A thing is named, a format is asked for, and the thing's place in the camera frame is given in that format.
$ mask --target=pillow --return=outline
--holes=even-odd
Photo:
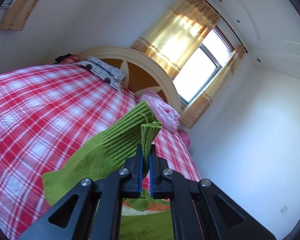
[[[127,75],[127,73],[125,73],[123,70],[109,65],[97,57],[87,57],[87,59],[88,61],[96,64],[98,67],[107,71],[109,75],[111,75],[113,78],[115,78],[118,81],[123,81]]]
[[[189,149],[191,141],[190,141],[188,133],[185,130],[179,130],[178,133],[179,133],[179,135],[181,137],[181,140],[185,144],[186,148]]]
[[[180,115],[151,89],[148,89],[138,100],[145,100],[153,111],[155,117],[162,123],[162,127],[170,132],[177,132]]]
[[[99,64],[94,64],[90,61],[83,60],[78,62],[84,69],[90,71],[92,74],[101,78],[104,82],[106,82],[110,87],[113,87],[117,91],[121,91],[121,83],[120,81],[114,78],[114,75],[110,72],[101,67]]]
[[[80,60],[78,59],[78,57],[76,55],[71,55],[69,57],[66,57],[65,59],[63,59],[60,64],[61,65],[67,65],[67,64],[73,64],[73,63],[77,63]]]

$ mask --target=ribbed green fabric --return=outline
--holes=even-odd
[[[155,119],[148,104],[141,101],[114,125],[88,140],[61,170],[43,174],[46,200],[54,205],[81,179],[99,180],[107,177],[136,153],[141,142],[144,155],[147,156],[145,168],[148,167],[151,143],[160,128],[161,123]]]
[[[154,121],[150,124],[141,125],[141,144],[143,152],[143,169],[142,177],[145,178],[149,171],[149,154],[151,143],[161,129],[161,123]]]

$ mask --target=electrical outlet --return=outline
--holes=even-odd
[[[284,206],[280,209],[281,214],[285,213],[287,210],[288,210],[287,205],[284,205]]]

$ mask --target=curtain rod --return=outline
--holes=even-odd
[[[216,12],[218,12],[212,5],[211,3],[209,3],[207,0],[205,0]],[[246,53],[248,53],[248,50],[246,49],[246,47],[243,45],[243,43],[241,42],[241,40],[239,39],[238,35],[234,32],[234,30],[232,29],[232,27],[229,25],[229,23],[223,18],[223,16],[221,14],[219,14],[220,17],[225,21],[225,23],[229,26],[229,28],[231,29],[231,31],[234,33],[234,35],[237,37],[237,39],[239,40],[239,42],[241,43],[241,45],[244,47],[244,49],[246,50]]]

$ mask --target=ceiling molding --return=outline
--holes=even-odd
[[[274,69],[266,67],[266,66],[262,66],[262,67],[259,67],[259,68],[266,69],[266,70],[271,70],[271,71],[275,71],[275,72],[278,72],[278,73],[281,73],[281,74],[284,74],[284,75],[287,75],[287,76],[290,76],[290,77],[293,77],[293,78],[296,78],[296,79],[300,80],[300,76],[299,75],[296,75],[296,74],[291,73],[291,72],[287,72],[287,71],[280,70],[280,69],[274,70]]]
[[[278,59],[281,59],[281,60],[290,60],[293,63],[296,63],[295,60],[300,61],[300,55],[294,54],[294,53],[291,53],[291,52],[267,50],[267,49],[253,49],[253,50],[251,50],[251,52],[253,52],[254,54],[256,54],[256,52],[258,52],[258,53],[261,53],[263,55],[268,55],[268,56],[271,56],[271,57],[277,57]]]
[[[300,57],[300,42],[261,39],[252,50],[269,51],[271,53],[282,52],[283,54],[292,54]]]
[[[250,12],[249,7],[244,2],[244,0],[238,0],[238,2],[240,3],[243,10],[246,12],[246,14],[247,14],[247,16],[248,16],[248,18],[251,22],[251,25],[253,27],[253,30],[254,30],[254,33],[255,33],[255,36],[256,36],[256,40],[259,40],[260,39],[260,32],[259,32],[259,29],[257,27],[256,21],[254,20],[254,17],[252,16],[252,13]]]

